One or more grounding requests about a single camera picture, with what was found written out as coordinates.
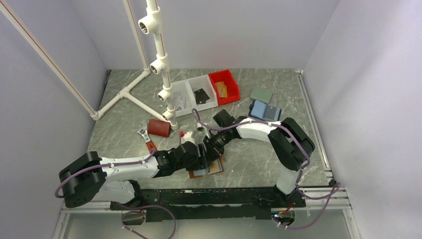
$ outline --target white storage tray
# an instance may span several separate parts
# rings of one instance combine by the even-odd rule
[[[199,89],[203,89],[210,98],[205,104],[197,105],[196,103],[194,91]],[[218,106],[217,94],[215,93],[214,87],[212,87],[208,75],[172,82],[172,90],[173,93],[179,92],[185,97],[185,108],[176,111],[176,117],[191,114],[192,108],[203,111]]]

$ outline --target black base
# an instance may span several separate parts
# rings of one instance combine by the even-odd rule
[[[271,208],[305,207],[298,192],[286,200],[275,187],[225,188],[225,189],[144,189],[145,205],[160,205],[169,209],[176,219],[243,218],[271,219]],[[216,204],[241,204],[241,206],[215,207]],[[110,209],[122,210],[112,202]],[[147,222],[170,220],[161,209],[148,209]]]

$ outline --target gray tile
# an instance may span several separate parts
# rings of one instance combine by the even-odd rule
[[[215,72],[221,69],[173,69],[170,71],[172,82]],[[300,85],[294,70],[290,69],[231,69],[240,88],[239,101],[217,108],[201,111],[201,119],[215,125],[212,117],[222,109],[226,109],[235,118],[245,116],[252,102],[249,96],[253,87],[262,87],[273,91],[271,105],[282,109],[281,120],[294,118],[314,138],[313,127],[309,119]],[[111,100],[125,85],[133,81],[141,71],[114,70],[110,75],[101,106]],[[132,91],[139,100],[155,109],[164,112],[166,105],[156,94],[162,89],[161,75],[151,74],[142,80]],[[96,122],[89,150],[98,151],[100,156],[111,158],[137,157],[147,155],[145,141],[136,131],[139,122],[148,121],[152,116],[127,99],[122,99],[112,107],[102,119]],[[177,118],[179,130],[190,131],[194,126],[191,115]],[[169,138],[151,135],[158,150],[170,149],[178,145],[177,132]],[[213,188],[213,187],[255,187],[274,186],[282,165],[278,161],[272,146],[253,139],[235,139],[225,147],[224,156],[227,162],[225,171],[213,176],[189,179],[185,170],[179,170],[170,177],[156,179],[138,179],[142,188]],[[318,148],[311,156],[311,164],[305,170],[301,184],[304,186],[326,185],[324,165]]]

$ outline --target pvc pipe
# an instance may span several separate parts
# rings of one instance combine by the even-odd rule
[[[42,47],[39,41],[33,36],[33,34],[28,30],[26,25],[22,20],[16,15],[13,9],[4,1],[0,0],[0,11],[5,15],[5,17],[12,23],[12,25],[19,31],[19,33],[25,38],[25,40],[32,46],[32,48],[38,53],[38,55],[44,60],[44,62],[50,67],[50,69],[56,74],[56,76],[65,84],[69,91],[78,99],[82,106],[90,113],[91,117],[97,118],[98,113],[94,111],[87,100],[82,96],[82,94],[76,89],[68,77],[63,73],[57,63],[53,58],[47,53],[47,51]]]
[[[158,9],[157,2],[155,0],[146,0],[146,6],[153,11]]]
[[[135,80],[133,80],[129,85],[126,87],[129,88],[129,91],[132,90],[139,82],[141,82],[145,77],[147,77],[151,71],[149,69],[144,70]]]
[[[153,110],[152,108],[150,108],[149,106],[147,106],[146,104],[144,104],[143,102],[141,102],[140,100],[138,100],[137,98],[135,98],[129,92],[122,92],[122,95],[123,95],[123,97],[127,98],[128,100],[130,100],[130,101],[134,102],[135,104],[137,104],[139,107],[141,107],[144,110],[146,110],[148,113],[152,114],[157,119],[168,122],[167,120],[165,120],[163,118],[163,116],[161,114],[159,114],[158,112],[156,112],[155,110]]]
[[[139,55],[141,56],[142,64],[144,67],[144,70],[148,69],[148,63],[146,62],[146,56],[145,52],[142,46],[141,38],[138,34],[138,27],[137,27],[137,21],[135,21],[135,18],[133,17],[132,9],[130,8],[129,0],[122,0],[124,9],[126,10],[127,18],[129,19],[129,22],[132,22],[133,24],[130,25],[130,28],[132,29],[133,36],[135,37],[136,46],[138,47]]]
[[[120,99],[122,99],[122,95],[121,94],[117,94],[110,102],[108,102],[101,110],[97,111],[98,115],[99,115],[99,119],[101,119],[101,117],[103,117],[103,115],[111,108],[113,107]]]
[[[177,129],[178,125],[176,121],[176,114],[174,113],[175,107],[169,74],[170,67],[168,63],[168,57],[164,48],[164,41],[162,36],[163,22],[161,17],[161,9],[159,6],[157,6],[156,0],[146,0],[146,4],[147,19],[143,18],[138,23],[139,27],[144,27],[147,29],[146,31],[143,31],[145,34],[148,34],[150,30],[154,34],[155,47],[157,48],[157,59],[160,60],[161,63],[165,62],[164,66],[161,66],[161,63],[157,64],[156,61],[153,62],[154,68],[158,66],[159,70],[161,71],[161,76],[163,78],[163,89],[167,89],[170,93],[170,97],[168,97],[166,100],[167,111],[163,113],[162,117],[165,117],[170,121],[172,129]]]
[[[166,54],[164,53],[164,43],[162,41],[162,35],[154,34],[154,42],[155,48],[157,48],[157,55],[164,57]]]
[[[111,107],[113,107],[120,99],[123,98],[123,95],[124,95],[124,94],[122,94],[123,92],[130,92],[130,90],[132,90],[139,82],[141,82],[143,79],[145,79],[145,77],[147,77],[150,74],[150,72],[151,71],[149,69],[143,71],[128,86],[124,87],[121,91],[119,91],[119,93],[117,93],[117,95],[110,102],[108,102],[103,108],[101,108],[101,110],[98,111],[98,116],[95,118],[95,120],[101,119],[101,117],[103,117],[103,115]]]

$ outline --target white backdrop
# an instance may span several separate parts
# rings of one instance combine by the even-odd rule
[[[106,69],[67,1],[7,1],[96,110]],[[53,236],[58,173],[87,151],[94,121],[0,13],[0,238]]]
[[[144,0],[130,1],[136,19]],[[303,69],[339,0],[158,0],[172,68]],[[141,67],[121,0],[72,0],[106,67]],[[148,60],[153,37],[142,34]]]
[[[364,239],[422,238],[422,2],[342,0],[305,68]]]

